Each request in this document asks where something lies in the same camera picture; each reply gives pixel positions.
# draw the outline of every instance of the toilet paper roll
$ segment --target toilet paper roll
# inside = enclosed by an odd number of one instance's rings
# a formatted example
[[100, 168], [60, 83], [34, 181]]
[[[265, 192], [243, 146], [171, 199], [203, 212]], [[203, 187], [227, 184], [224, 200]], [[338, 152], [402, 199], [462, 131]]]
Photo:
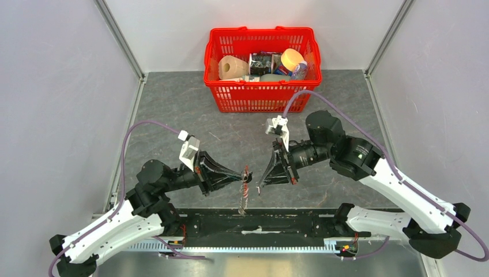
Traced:
[[233, 56], [225, 56], [219, 61], [219, 78], [240, 78], [248, 74], [248, 63]]

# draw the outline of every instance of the plastic basket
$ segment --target plastic basket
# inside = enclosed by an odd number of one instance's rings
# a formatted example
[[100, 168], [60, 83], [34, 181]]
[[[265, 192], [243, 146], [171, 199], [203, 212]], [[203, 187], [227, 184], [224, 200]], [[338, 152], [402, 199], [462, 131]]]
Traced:
[[[283, 52], [293, 48], [307, 62], [304, 80], [280, 82], [220, 81], [219, 61], [233, 55], [248, 61], [250, 53], [260, 51]], [[210, 32], [204, 56], [204, 83], [210, 88], [217, 107], [224, 113], [256, 113], [283, 111], [287, 101], [300, 90], [314, 90], [321, 83], [321, 57], [311, 28], [248, 29], [216, 28]], [[301, 112], [309, 94], [300, 95], [290, 112]]]

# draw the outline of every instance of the white panel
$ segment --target white panel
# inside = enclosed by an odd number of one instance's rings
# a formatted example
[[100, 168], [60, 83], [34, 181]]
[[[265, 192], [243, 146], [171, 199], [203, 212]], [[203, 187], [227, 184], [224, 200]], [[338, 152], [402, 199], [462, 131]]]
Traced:
[[323, 69], [365, 69], [403, 2], [106, 1], [147, 72], [203, 70], [205, 46], [212, 28], [277, 25], [312, 27], [321, 49]]
[[138, 80], [90, 0], [0, 1], [0, 276], [105, 204]]
[[[416, 1], [374, 73], [400, 169], [433, 194], [472, 208], [489, 243], [488, 1]], [[467, 232], [460, 249], [482, 251]], [[448, 276], [487, 276], [489, 263], [453, 253]]]

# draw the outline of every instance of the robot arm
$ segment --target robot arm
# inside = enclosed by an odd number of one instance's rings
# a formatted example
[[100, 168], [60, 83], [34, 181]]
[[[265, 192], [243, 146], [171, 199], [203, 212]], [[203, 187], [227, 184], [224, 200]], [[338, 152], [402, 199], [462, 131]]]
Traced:
[[[57, 264], [60, 276], [90, 276], [97, 266], [130, 245], [154, 235], [167, 235], [183, 239], [180, 217], [166, 192], [199, 186], [202, 194], [219, 190], [241, 180], [241, 174], [215, 162], [205, 151], [199, 151], [199, 141], [185, 131], [180, 151], [182, 164], [171, 169], [158, 160], [149, 160], [137, 174], [138, 184], [126, 193], [118, 213], [109, 219], [117, 205], [84, 229], [72, 235], [55, 235], [50, 239], [53, 253], [57, 255], [70, 247]], [[94, 232], [79, 239], [88, 230]]]
[[306, 127], [310, 140], [290, 145], [288, 150], [283, 134], [276, 132], [284, 128], [267, 128], [267, 133], [280, 138], [273, 143], [272, 159], [259, 186], [295, 184], [298, 169], [329, 159], [333, 170], [377, 190], [405, 211], [390, 213], [343, 204], [335, 217], [349, 229], [407, 239], [414, 249], [436, 259], [457, 249], [461, 238], [456, 230], [459, 226], [446, 213], [466, 222], [469, 207], [441, 200], [396, 169], [404, 180], [445, 208], [440, 212], [397, 179], [378, 148], [362, 138], [347, 136], [341, 121], [327, 111], [310, 114]]

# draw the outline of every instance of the white gear rack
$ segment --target white gear rack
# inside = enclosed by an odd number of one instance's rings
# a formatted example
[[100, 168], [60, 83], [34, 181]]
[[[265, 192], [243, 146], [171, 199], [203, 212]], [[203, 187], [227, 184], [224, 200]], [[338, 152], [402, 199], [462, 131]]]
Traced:
[[[338, 254], [336, 241], [324, 240], [324, 246], [301, 246], [301, 247], [184, 247], [177, 249], [179, 252], [197, 253], [328, 253]], [[156, 239], [143, 239], [125, 251], [129, 252], [171, 252], [164, 244]]]

